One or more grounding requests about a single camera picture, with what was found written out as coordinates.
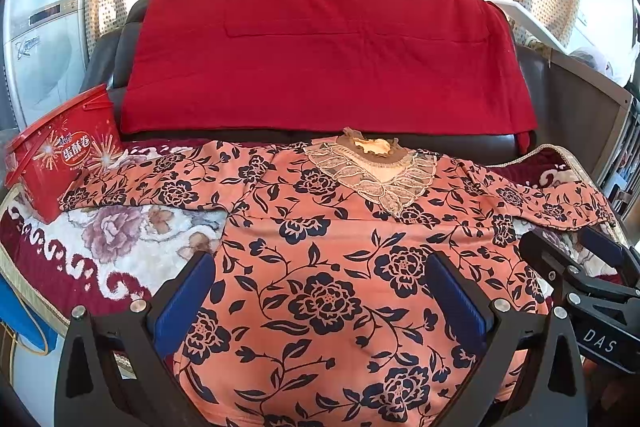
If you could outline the orange floral blouse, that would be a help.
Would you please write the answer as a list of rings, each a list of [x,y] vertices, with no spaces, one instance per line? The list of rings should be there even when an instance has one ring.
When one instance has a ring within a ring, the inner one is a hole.
[[[447,256],[492,298],[544,303],[519,225],[573,232],[612,212],[590,183],[539,187],[474,162],[343,134],[209,142],[88,174],[64,209],[144,205],[227,215],[213,282],[170,350],[174,385],[209,424],[416,425],[469,353],[449,334],[427,261]]]

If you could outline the maroon floral plush blanket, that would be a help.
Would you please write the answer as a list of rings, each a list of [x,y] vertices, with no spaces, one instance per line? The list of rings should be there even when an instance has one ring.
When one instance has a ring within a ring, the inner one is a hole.
[[[375,152],[394,145],[381,140],[363,143]],[[155,159],[202,145],[166,146],[144,154],[127,150],[105,170],[126,160]],[[567,158],[544,170],[536,182],[516,181],[510,165],[485,168],[495,170],[516,183],[544,187],[576,176],[597,188]],[[101,172],[86,169],[68,190],[84,176]],[[157,205],[130,210],[122,206],[112,210],[96,207],[64,209],[61,202],[61,209],[61,214],[50,225],[43,225],[37,220],[35,211],[28,208],[25,197],[18,196],[9,205],[8,213],[10,217],[22,220],[24,233],[49,263],[59,291],[73,291],[78,297],[98,293],[116,303],[128,303],[154,294],[196,253],[212,256],[215,263],[214,256],[227,220],[222,210],[196,212]],[[620,241],[622,233],[612,209],[611,212],[610,221],[591,226],[610,239]]]

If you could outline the red gift box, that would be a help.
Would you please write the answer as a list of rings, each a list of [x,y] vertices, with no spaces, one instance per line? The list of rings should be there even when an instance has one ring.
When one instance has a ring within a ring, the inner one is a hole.
[[[62,197],[82,169],[101,172],[122,155],[114,106],[100,84],[53,109],[6,146],[6,179],[21,185],[40,221],[61,213]]]

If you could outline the white window ledge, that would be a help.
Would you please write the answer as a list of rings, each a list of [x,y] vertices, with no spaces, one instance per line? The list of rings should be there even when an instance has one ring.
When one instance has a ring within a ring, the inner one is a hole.
[[[528,9],[524,8],[520,2],[513,0],[492,0],[492,3],[502,9],[504,14],[511,17],[518,26],[523,27],[542,44],[567,55],[567,48],[560,43],[560,40],[556,38],[543,23],[537,20]]]

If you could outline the black leather sofa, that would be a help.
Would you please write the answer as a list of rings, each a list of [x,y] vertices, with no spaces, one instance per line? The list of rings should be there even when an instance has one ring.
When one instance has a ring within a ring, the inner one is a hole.
[[[114,106],[115,119],[120,119],[122,101],[134,66],[136,49],[142,22],[149,0],[138,0],[119,28],[107,32],[98,40],[90,55],[81,89],[86,91],[103,84]],[[160,130],[134,134],[122,132],[122,141],[195,142],[222,140],[238,143],[293,144],[334,135],[330,131],[282,130],[282,129],[214,129],[214,130]],[[437,135],[415,133],[366,132],[368,138],[390,140],[397,138],[401,145],[410,148],[426,148],[437,153],[462,157],[480,165],[497,165],[531,152],[540,144],[536,130],[519,134]]]

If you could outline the white refrigerator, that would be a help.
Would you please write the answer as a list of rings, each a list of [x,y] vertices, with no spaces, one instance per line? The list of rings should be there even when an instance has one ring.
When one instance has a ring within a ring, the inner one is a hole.
[[[3,57],[24,129],[80,92],[87,59],[79,0],[4,0]]]

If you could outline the red blanket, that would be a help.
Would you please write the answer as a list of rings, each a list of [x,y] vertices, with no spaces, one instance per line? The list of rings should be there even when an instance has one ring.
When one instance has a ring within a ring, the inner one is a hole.
[[[486,0],[150,0],[120,129],[513,135],[537,127]]]

